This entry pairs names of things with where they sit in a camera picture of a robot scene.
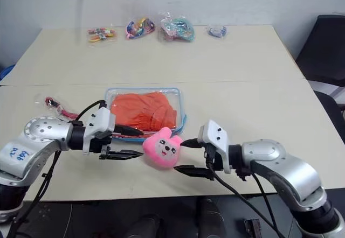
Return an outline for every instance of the colorful hair tie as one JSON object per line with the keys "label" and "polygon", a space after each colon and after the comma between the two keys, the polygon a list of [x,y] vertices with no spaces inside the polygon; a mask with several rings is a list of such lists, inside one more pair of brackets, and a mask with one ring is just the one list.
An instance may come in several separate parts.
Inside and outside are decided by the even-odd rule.
{"label": "colorful hair tie", "polygon": [[175,18],[172,20],[162,20],[161,28],[167,39],[183,39],[192,41],[195,39],[193,25],[184,18]]}
{"label": "colorful hair tie", "polygon": [[88,34],[91,35],[88,41],[94,43],[95,41],[105,40],[107,37],[115,36],[115,31],[108,28],[95,28],[88,30]]}
{"label": "colorful hair tie", "polygon": [[155,30],[155,24],[149,18],[142,18],[134,23],[130,22],[126,27],[126,38],[136,39],[141,36],[152,33]]}
{"label": "colorful hair tie", "polygon": [[209,35],[221,38],[226,35],[226,27],[207,27],[207,32]]}

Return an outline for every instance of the plastic container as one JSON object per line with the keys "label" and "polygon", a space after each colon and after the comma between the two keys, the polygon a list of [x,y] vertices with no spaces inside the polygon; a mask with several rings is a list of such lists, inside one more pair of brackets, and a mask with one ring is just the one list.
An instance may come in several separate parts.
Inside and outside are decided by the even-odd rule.
{"label": "plastic container", "polygon": [[[176,111],[176,127],[171,128],[172,134],[181,133],[184,124],[186,122],[187,116],[184,112],[184,105],[181,91],[177,88],[110,88],[105,93],[105,100],[107,102],[107,108],[111,109],[112,103],[116,96],[122,94],[148,94],[153,92],[163,93],[165,97],[168,99],[169,104],[172,106],[173,110]],[[114,134],[113,138],[122,140],[122,141],[129,141],[129,142],[136,142],[141,143],[143,142],[148,136],[156,133],[156,131],[144,131],[145,137],[123,137],[121,135]]]}

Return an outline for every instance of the blue object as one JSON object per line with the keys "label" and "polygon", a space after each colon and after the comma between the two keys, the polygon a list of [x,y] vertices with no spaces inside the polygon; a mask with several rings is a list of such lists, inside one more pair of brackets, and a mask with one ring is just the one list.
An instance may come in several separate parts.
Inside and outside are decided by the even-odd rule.
{"label": "blue object", "polygon": [[208,33],[214,37],[221,38],[226,35],[226,27],[210,27],[208,28]]}
{"label": "blue object", "polygon": [[5,76],[7,76],[8,73],[11,72],[11,70],[15,67],[16,64],[9,66],[7,68],[5,68],[4,70],[1,71],[0,73],[0,81],[3,80],[5,78]]}

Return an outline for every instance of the white table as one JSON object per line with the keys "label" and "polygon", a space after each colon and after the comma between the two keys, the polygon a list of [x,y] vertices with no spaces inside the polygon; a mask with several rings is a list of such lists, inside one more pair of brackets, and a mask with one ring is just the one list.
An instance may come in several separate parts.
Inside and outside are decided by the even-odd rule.
{"label": "white table", "polygon": [[[108,87],[99,85],[48,85],[0,87],[0,146],[16,137],[36,116],[46,115],[42,97],[56,96],[71,109],[81,111],[104,96]],[[226,129],[233,143],[271,138],[286,150],[308,161],[319,172],[325,188],[345,187],[343,162],[345,146],[304,79],[138,84],[138,87],[177,87],[184,95],[188,115],[184,139],[197,136],[200,125],[212,118]],[[113,144],[113,150],[140,145]],[[178,164],[204,166],[203,151],[183,148]],[[235,173],[220,174],[240,193],[259,192],[248,178]],[[29,189],[25,200],[32,200],[42,178]],[[264,189],[273,192],[266,181]],[[192,178],[174,170],[158,171],[144,157],[126,162],[98,160],[97,154],[63,152],[51,185],[43,200],[101,200],[183,195],[228,194],[216,181]]]}
{"label": "white table", "polygon": [[86,29],[42,30],[2,85],[176,83],[303,79],[272,26],[228,26],[223,39],[161,42],[154,32],[90,47]]}

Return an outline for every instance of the black chair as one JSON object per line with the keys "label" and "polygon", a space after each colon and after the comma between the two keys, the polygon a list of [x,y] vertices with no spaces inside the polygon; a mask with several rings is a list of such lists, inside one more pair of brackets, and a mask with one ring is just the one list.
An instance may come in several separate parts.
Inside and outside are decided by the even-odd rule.
{"label": "black chair", "polygon": [[327,112],[328,117],[332,121],[335,129],[338,131],[339,136],[345,144],[345,120],[340,107],[329,95],[317,91],[314,91],[314,93],[318,97],[319,101]]}
{"label": "black chair", "polygon": [[345,86],[345,16],[318,16],[296,63],[307,80]]}

